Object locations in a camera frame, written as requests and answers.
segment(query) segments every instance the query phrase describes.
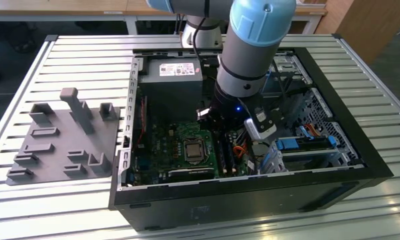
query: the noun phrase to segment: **white label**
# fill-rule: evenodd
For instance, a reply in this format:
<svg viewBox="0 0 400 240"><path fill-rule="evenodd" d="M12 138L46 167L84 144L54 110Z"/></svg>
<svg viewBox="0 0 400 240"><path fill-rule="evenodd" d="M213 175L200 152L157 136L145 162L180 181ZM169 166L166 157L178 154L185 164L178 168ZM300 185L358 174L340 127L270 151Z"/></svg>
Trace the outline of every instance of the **white label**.
<svg viewBox="0 0 400 240"><path fill-rule="evenodd" d="M258 114L256 114L256 117L260 122L262 122L266 119L266 115L262 111Z"/></svg>
<svg viewBox="0 0 400 240"><path fill-rule="evenodd" d="M254 164L252 161L246 161L246 166L249 169L254 170Z"/></svg>
<svg viewBox="0 0 400 240"><path fill-rule="evenodd" d="M122 14L122 11L104 11L104 14Z"/></svg>
<svg viewBox="0 0 400 240"><path fill-rule="evenodd" d="M160 77L194 75L193 63L168 63L160 65Z"/></svg>

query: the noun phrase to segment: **wooden table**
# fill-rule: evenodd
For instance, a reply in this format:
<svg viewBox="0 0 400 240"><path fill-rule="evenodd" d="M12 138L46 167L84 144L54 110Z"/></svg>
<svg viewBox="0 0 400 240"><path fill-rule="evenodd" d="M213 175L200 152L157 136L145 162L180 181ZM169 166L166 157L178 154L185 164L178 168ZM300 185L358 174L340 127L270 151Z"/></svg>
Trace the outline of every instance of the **wooden table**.
<svg viewBox="0 0 400 240"><path fill-rule="evenodd" d="M293 21L305 22L301 33L313 34L322 7L297 7ZM145 0L0 0L0 22L125 21L137 34L136 21L173 21L168 12L148 7Z"/></svg>

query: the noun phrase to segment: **gray robot arm segment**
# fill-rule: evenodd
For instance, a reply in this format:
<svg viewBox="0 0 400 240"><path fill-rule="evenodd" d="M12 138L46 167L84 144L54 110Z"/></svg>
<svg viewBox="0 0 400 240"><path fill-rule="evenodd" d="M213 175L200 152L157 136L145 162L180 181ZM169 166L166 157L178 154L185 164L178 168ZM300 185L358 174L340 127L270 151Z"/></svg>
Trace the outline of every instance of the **gray robot arm segment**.
<svg viewBox="0 0 400 240"><path fill-rule="evenodd" d="M233 0L146 0L146 3L169 13L228 21Z"/></svg>

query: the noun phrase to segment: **black power cable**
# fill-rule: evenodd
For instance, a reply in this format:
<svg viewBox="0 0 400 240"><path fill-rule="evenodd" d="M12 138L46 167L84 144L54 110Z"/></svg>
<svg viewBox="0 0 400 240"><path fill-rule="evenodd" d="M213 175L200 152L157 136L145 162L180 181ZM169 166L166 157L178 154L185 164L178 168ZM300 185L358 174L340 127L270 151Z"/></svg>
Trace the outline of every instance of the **black power cable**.
<svg viewBox="0 0 400 240"><path fill-rule="evenodd" d="M198 24L197 28L194 29L193 36L192 36L192 48L193 48L193 52L194 52L200 62L201 62L201 57L200 57L200 54L198 54L198 51L197 51L196 38L197 38L198 29L201 28L202 23L205 22L205 20L206 20L206 18L204 17L200 21L200 24Z"/></svg>

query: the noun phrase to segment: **motherboard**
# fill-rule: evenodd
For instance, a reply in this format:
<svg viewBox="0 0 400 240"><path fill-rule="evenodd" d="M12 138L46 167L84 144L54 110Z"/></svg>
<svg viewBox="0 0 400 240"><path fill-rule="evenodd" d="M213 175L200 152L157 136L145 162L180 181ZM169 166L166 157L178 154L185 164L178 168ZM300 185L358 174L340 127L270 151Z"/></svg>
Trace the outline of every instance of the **motherboard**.
<svg viewBox="0 0 400 240"><path fill-rule="evenodd" d="M218 177L212 134L196 122L153 124L149 142L150 152L137 156L141 184Z"/></svg>

